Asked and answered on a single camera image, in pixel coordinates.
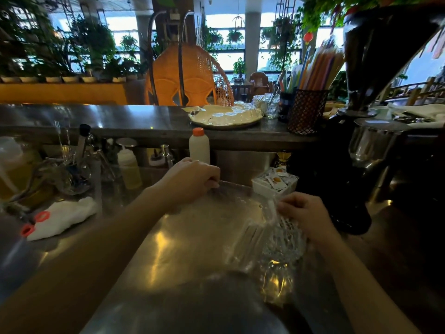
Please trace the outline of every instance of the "white cloth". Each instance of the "white cloth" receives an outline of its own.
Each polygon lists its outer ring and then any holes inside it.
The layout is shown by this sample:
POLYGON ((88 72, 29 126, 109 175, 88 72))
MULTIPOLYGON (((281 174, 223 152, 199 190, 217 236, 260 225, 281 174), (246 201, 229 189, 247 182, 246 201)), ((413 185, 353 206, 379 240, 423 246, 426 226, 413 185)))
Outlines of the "white cloth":
POLYGON ((35 230, 29 236, 28 241, 48 238, 61 234, 73 224, 78 224, 97 212, 97 204, 91 197, 86 197, 78 202, 62 201, 53 203, 45 210, 49 214, 42 222, 36 222, 35 230))

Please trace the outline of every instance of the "black mesh cup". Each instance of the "black mesh cup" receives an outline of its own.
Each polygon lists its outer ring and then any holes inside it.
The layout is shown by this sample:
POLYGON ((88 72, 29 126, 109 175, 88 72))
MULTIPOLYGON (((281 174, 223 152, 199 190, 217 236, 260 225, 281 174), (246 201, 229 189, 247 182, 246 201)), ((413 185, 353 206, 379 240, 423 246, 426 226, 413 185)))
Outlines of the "black mesh cup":
POLYGON ((316 133, 318 121, 324 112, 327 92, 328 90, 295 90, 287 129, 300 135, 316 133))

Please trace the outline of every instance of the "metal pipe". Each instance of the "metal pipe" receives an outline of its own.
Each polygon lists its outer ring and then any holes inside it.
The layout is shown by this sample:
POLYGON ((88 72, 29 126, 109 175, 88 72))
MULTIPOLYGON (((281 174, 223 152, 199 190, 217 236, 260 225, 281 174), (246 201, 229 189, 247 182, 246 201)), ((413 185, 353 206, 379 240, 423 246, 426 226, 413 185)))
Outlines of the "metal pipe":
POLYGON ((184 14, 181 27, 179 28, 179 42, 178 42, 178 67, 179 67, 179 91, 181 94, 181 105, 186 105, 186 93, 184 91, 184 72, 182 70, 182 40, 184 38, 184 27, 186 26, 187 16, 194 15, 194 11, 188 10, 184 14))
POLYGON ((154 75, 153 75, 153 48, 151 46, 151 33, 153 32, 153 22, 156 17, 160 14, 166 14, 166 10, 160 10, 150 17, 150 21, 148 22, 148 31, 147 31, 147 52, 148 52, 148 74, 150 75, 150 83, 151 83, 151 92, 153 94, 153 102, 155 106, 158 106, 158 95, 156 95, 156 87, 154 86, 154 75))

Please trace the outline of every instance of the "planter box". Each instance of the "planter box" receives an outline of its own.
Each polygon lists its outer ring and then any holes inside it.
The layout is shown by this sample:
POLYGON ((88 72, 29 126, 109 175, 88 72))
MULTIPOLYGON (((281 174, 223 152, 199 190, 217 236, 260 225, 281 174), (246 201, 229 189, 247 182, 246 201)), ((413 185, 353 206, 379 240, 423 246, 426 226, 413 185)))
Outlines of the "planter box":
POLYGON ((145 80, 125 83, 0 83, 2 104, 143 105, 145 80))

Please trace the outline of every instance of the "white plastic bottle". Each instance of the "white plastic bottle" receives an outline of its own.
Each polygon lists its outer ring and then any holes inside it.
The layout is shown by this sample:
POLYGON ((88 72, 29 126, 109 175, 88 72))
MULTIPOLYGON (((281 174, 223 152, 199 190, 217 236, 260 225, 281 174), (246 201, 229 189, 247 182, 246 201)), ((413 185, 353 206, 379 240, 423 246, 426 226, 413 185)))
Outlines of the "white plastic bottle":
POLYGON ((128 190, 134 190, 142 186, 141 173, 133 151, 123 146, 122 150, 118 152, 118 164, 125 187, 128 190))
POLYGON ((194 128, 189 139, 190 158, 210 164, 210 142, 203 128, 194 128))

